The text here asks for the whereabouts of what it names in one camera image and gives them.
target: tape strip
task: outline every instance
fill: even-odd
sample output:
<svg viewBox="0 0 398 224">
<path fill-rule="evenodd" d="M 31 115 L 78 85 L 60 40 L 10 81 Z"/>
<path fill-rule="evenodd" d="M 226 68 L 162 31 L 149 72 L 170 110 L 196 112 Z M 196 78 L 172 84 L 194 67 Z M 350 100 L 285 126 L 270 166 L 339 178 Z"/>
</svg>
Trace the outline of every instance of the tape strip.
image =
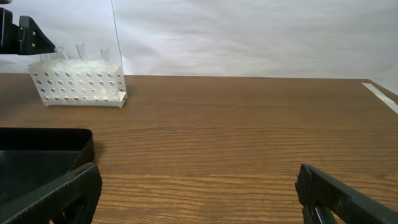
<svg viewBox="0 0 398 224">
<path fill-rule="evenodd" d="M 398 114 L 398 105 L 392 101 L 390 98 L 386 97 L 380 90 L 378 90 L 374 85 L 370 83 L 362 83 L 366 88 L 372 91 L 380 100 L 382 100 L 387 106 L 389 106 L 393 111 Z"/>
</svg>

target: wood grain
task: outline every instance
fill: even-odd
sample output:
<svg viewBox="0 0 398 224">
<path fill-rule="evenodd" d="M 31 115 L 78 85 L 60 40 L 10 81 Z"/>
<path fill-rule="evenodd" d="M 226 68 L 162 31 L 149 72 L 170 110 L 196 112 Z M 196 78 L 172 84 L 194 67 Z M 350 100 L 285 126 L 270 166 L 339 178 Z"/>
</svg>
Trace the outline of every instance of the wood grain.
<svg viewBox="0 0 398 224">
<path fill-rule="evenodd" d="M 398 114 L 363 80 L 127 77 L 118 109 L 45 108 L 28 75 L 1 78 L 1 126 L 93 131 L 93 223 L 302 223 L 302 163 L 398 211 Z"/>
</svg>

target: white backdrop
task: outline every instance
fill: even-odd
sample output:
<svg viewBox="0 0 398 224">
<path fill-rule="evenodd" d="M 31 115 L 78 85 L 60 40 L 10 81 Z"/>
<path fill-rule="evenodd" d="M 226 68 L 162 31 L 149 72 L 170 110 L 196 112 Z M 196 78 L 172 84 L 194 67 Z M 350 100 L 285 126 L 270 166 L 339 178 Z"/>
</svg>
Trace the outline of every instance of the white backdrop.
<svg viewBox="0 0 398 224">
<path fill-rule="evenodd" d="M 396 0 L 113 0 L 118 40 L 111 0 L 14 0 L 3 7 L 14 20 L 34 18 L 70 54 L 85 43 L 89 52 L 107 47 L 118 58 L 119 41 L 128 75 L 398 84 Z M 0 72 L 26 72 L 37 59 L 0 55 Z"/>
</svg>

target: brown wooden tabletop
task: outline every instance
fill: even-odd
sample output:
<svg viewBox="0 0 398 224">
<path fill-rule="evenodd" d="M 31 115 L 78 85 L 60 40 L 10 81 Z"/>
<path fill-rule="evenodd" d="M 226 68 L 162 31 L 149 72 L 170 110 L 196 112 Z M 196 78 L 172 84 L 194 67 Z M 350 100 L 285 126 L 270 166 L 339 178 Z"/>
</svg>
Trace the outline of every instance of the brown wooden tabletop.
<svg viewBox="0 0 398 224">
<path fill-rule="evenodd" d="M 1 75 L 0 126 L 88 128 L 93 223 L 302 223 L 309 163 L 398 211 L 398 114 L 360 80 L 126 77 L 122 109 L 44 107 Z"/>
</svg>

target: black container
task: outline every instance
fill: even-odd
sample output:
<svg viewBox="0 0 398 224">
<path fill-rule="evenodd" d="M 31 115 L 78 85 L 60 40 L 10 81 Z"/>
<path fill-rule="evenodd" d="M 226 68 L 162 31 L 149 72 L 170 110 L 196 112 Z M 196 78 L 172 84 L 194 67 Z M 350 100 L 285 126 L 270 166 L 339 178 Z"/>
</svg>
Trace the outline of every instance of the black container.
<svg viewBox="0 0 398 224">
<path fill-rule="evenodd" d="M 93 159 L 88 129 L 0 128 L 0 209 Z"/>
</svg>

